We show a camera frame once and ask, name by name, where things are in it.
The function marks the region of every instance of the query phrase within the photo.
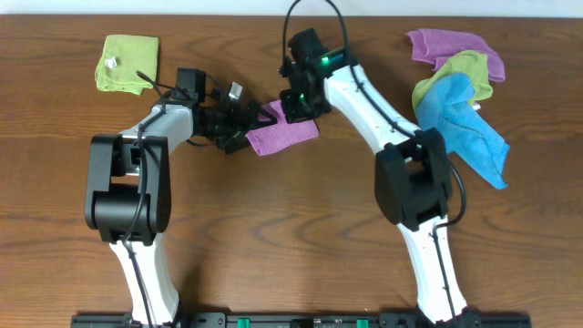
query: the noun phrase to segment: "cloth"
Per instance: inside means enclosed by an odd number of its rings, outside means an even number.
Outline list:
[[[270,155],[302,141],[320,136],[313,120],[288,124],[281,108],[281,101],[263,106],[277,118],[277,124],[247,132],[247,139],[259,156]]]
[[[435,64],[439,70],[447,59],[464,50],[475,50],[488,55],[488,74],[491,80],[506,79],[504,62],[481,37],[472,33],[420,28],[408,33],[413,43],[412,59]]]
[[[136,71],[139,70],[156,80],[158,44],[157,37],[107,36],[103,54],[95,70],[97,89],[140,95],[144,87],[152,88],[150,83],[136,75]]]
[[[462,51],[447,59],[447,63],[435,72],[432,77],[417,83],[412,95],[413,109],[417,109],[417,105],[435,81],[453,73],[464,73],[472,80],[472,86],[476,93],[469,99],[470,105],[474,105],[477,100],[492,97],[493,90],[488,83],[488,66],[486,62],[487,55],[477,53],[474,50]]]
[[[501,190],[506,155],[504,139],[467,104],[475,94],[465,74],[452,74],[436,81],[419,107],[417,118],[423,130],[437,128],[447,153],[454,151],[482,178]]]

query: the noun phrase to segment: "wood grain surface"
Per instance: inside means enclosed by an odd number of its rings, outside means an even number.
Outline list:
[[[156,99],[96,89],[110,34],[158,36],[159,81],[197,67],[260,102],[286,88],[282,17],[0,17],[0,326],[67,327],[77,312],[129,312],[123,272],[83,219],[88,149]],[[450,230],[457,280],[482,311],[536,327],[583,325],[583,21],[347,18],[354,55],[403,115],[416,82],[405,37],[420,27],[483,36],[503,58],[480,115],[510,145],[506,190],[457,156],[469,208]],[[337,20],[291,20],[341,45]],[[403,238],[378,210],[373,155],[338,111],[322,135],[260,158],[183,144],[171,157],[171,278],[186,307],[233,312],[377,312],[416,304]],[[450,201],[457,211],[458,195]]]

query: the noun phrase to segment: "yellow-green cloth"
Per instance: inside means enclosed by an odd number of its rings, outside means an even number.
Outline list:
[[[417,110],[417,105],[435,81],[453,73],[464,73],[472,80],[472,87],[474,87],[476,94],[468,101],[470,105],[473,105],[477,100],[492,97],[493,90],[488,83],[488,55],[480,54],[474,50],[466,50],[447,59],[445,65],[439,68],[432,77],[417,83],[412,95],[413,110]]]
[[[103,54],[95,70],[97,89],[101,91],[125,91],[140,95],[150,83],[136,75],[142,71],[156,80],[158,66],[158,38],[149,36],[107,36]],[[117,66],[108,68],[106,59],[115,58]]]

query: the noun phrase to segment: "black cable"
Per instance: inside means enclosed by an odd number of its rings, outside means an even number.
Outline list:
[[[287,41],[287,40],[286,40],[286,37],[285,37],[285,34],[286,34],[286,33],[287,33],[287,31],[288,31],[288,22],[290,21],[290,15],[292,14],[292,10],[293,10],[293,8],[294,8],[294,7],[295,7],[297,4],[299,4],[299,3],[300,3],[300,1],[301,1],[301,0],[295,0],[295,1],[293,2],[293,4],[291,4],[291,6],[290,6],[290,10],[288,10],[288,14],[285,16],[285,22],[283,23],[283,41],[282,41],[282,44],[281,44],[281,48],[282,48],[282,50],[283,50],[283,52],[282,52],[282,54],[281,54],[281,67],[282,67],[282,68],[285,68],[285,47],[286,47],[286,45],[285,45],[285,42]]]
[[[156,113],[156,115],[147,119],[144,123],[138,124],[138,134],[137,134],[136,143],[138,144],[138,149],[139,149],[139,156],[140,156],[139,174],[141,176],[141,185],[140,185],[140,190],[139,190],[139,201],[138,201],[138,206],[136,207],[136,211],[134,212],[134,216],[133,216],[131,222],[129,223],[128,230],[121,237],[121,243],[124,246],[124,248],[126,249],[126,251],[128,251],[129,259],[131,260],[132,266],[134,268],[134,273],[136,274],[136,281],[138,283],[139,292],[141,294],[142,301],[144,303],[144,310],[146,311],[146,317],[148,318],[148,326],[150,328],[153,328],[154,326],[152,324],[152,318],[151,318],[151,315],[149,312],[148,297],[146,295],[146,289],[144,287],[144,282],[142,281],[142,274],[141,274],[139,266],[138,266],[138,260],[136,259],[136,253],[134,252],[133,247],[131,246],[131,243],[128,242],[128,240],[131,237],[131,233],[136,228],[136,224],[138,223],[139,216],[142,212],[142,209],[144,208],[144,204],[146,203],[146,189],[148,186],[148,161],[146,159],[146,150],[144,147],[143,135],[144,135],[144,132],[146,131],[146,127],[148,125],[150,125],[152,122],[154,122],[155,120],[160,118],[162,115],[166,114],[166,100],[164,98],[164,95],[160,91],[158,85],[156,84],[156,82],[154,82],[151,78],[149,78],[147,75],[145,75],[144,73],[142,73],[140,71],[136,71],[136,74],[140,78],[142,78],[143,80],[148,81],[156,89],[156,92],[158,93],[158,95],[160,96],[160,99],[162,101],[162,110],[160,110],[158,113]]]
[[[121,238],[121,243],[123,244],[126,251],[128,251],[129,259],[131,260],[131,264],[134,268],[134,273],[136,274],[136,281],[138,282],[139,292],[142,296],[142,301],[144,303],[144,309],[146,311],[146,317],[148,318],[148,325],[150,328],[153,328],[152,325],[152,318],[149,313],[149,304],[148,304],[148,297],[146,296],[146,290],[144,288],[144,282],[142,281],[142,275],[139,270],[138,260],[136,259],[136,253],[134,252],[130,243],[128,243],[129,237],[131,236],[132,231],[136,227],[136,223],[138,222],[138,218],[141,214],[142,208],[144,207],[144,203],[146,202],[146,187],[148,185],[148,164],[146,161],[146,150],[144,148],[144,140],[142,138],[144,134],[144,125],[138,124],[138,135],[136,142],[138,143],[139,149],[139,156],[140,156],[140,169],[139,174],[141,175],[141,185],[139,190],[139,201],[138,206],[136,207],[136,211],[134,212],[134,217],[132,218],[131,222],[129,223],[129,228],[126,233]]]
[[[440,224],[437,224],[436,226],[434,226],[434,228],[431,231],[431,236],[434,239],[435,250],[437,251],[437,259],[439,260],[439,267],[441,268],[441,273],[442,273],[442,276],[444,277],[444,289],[445,289],[445,293],[447,294],[447,301],[449,302],[449,309],[452,312],[452,318],[454,319],[454,322],[455,322],[456,318],[455,318],[454,301],[452,299],[452,294],[449,290],[449,283],[447,282],[447,274],[445,273],[444,259],[443,259],[442,254],[441,254],[441,248],[439,247],[439,237],[437,236],[437,230],[444,228],[444,227],[451,227],[451,226],[459,223],[459,221],[462,220],[462,218],[464,217],[464,214],[465,214],[465,208],[466,208],[466,204],[467,204],[467,199],[466,199],[467,196],[465,194],[464,182],[462,181],[462,178],[460,177],[459,172],[457,171],[457,168],[455,167],[454,163],[452,163],[451,160],[448,160],[448,162],[449,162],[449,169],[451,170],[452,174],[454,174],[455,182],[457,183],[457,187],[459,188],[459,194],[461,197],[462,205],[461,205],[459,213],[457,213],[457,216],[455,217],[455,219],[450,220],[448,222],[440,223]]]

